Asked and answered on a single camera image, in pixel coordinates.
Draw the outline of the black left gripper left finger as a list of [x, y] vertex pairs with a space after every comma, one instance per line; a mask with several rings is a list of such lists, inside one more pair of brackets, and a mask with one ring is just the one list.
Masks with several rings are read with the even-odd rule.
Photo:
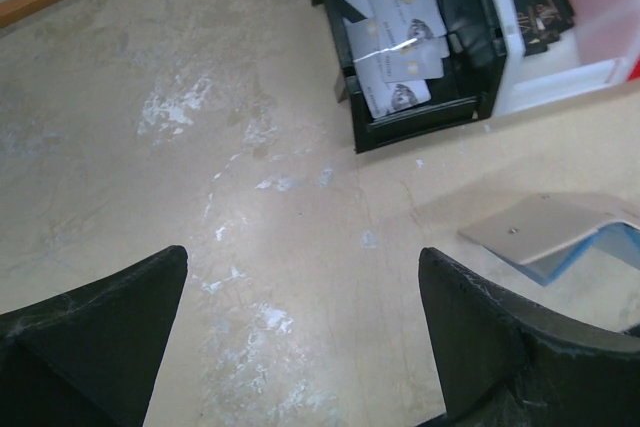
[[2, 314], [2, 425], [143, 425], [187, 272], [169, 246]]

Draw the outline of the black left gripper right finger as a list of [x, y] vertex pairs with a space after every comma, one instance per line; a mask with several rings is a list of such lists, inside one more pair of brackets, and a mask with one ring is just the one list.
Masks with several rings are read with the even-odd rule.
[[569, 318], [433, 247], [418, 282], [445, 403], [427, 425], [638, 425], [638, 326]]

